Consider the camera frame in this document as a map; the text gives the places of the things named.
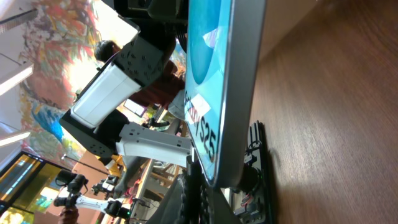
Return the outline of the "blue Galaxy S25 smartphone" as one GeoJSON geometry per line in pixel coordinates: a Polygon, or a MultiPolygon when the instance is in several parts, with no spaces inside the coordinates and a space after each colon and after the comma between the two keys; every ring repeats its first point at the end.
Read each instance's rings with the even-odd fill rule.
{"type": "Polygon", "coordinates": [[[266,0],[190,0],[185,120],[208,185],[235,187],[243,158],[266,0]]]}

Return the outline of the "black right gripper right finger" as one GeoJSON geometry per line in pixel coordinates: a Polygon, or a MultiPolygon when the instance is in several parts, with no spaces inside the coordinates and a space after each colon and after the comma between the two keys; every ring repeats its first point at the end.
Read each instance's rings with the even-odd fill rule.
{"type": "Polygon", "coordinates": [[[211,189],[211,223],[241,224],[219,188],[211,189]]]}

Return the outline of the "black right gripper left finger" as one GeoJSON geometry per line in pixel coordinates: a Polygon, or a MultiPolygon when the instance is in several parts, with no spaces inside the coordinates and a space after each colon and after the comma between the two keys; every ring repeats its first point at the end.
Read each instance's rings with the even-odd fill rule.
{"type": "Polygon", "coordinates": [[[187,168],[179,174],[168,189],[147,224],[209,223],[205,184],[201,167],[192,156],[186,157],[187,168]]]}

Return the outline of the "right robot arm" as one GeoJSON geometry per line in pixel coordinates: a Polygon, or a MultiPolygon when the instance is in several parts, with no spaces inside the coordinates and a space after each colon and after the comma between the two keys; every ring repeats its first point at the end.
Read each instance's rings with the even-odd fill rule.
{"type": "Polygon", "coordinates": [[[239,208],[233,210],[221,189],[206,183],[199,162],[187,156],[187,170],[173,181],[146,223],[275,223],[265,146],[264,125],[256,121],[248,129],[243,175],[235,187],[246,193],[239,208]]]}

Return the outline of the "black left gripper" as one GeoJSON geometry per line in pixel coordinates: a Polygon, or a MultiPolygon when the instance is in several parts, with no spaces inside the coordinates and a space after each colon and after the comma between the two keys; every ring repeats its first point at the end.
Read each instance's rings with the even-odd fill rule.
{"type": "Polygon", "coordinates": [[[102,0],[119,18],[139,30],[158,27],[187,43],[188,0],[102,0]]]}

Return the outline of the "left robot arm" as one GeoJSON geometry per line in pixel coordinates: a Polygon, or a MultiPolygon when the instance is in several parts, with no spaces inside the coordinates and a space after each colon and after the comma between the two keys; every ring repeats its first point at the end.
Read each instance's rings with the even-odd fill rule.
{"type": "Polygon", "coordinates": [[[171,61],[177,43],[187,44],[188,2],[109,1],[137,34],[121,48],[107,45],[104,65],[60,118],[61,126],[92,154],[145,157],[186,166],[189,138],[156,131],[128,120],[119,110],[133,102],[159,105],[184,119],[185,81],[171,61]]]}

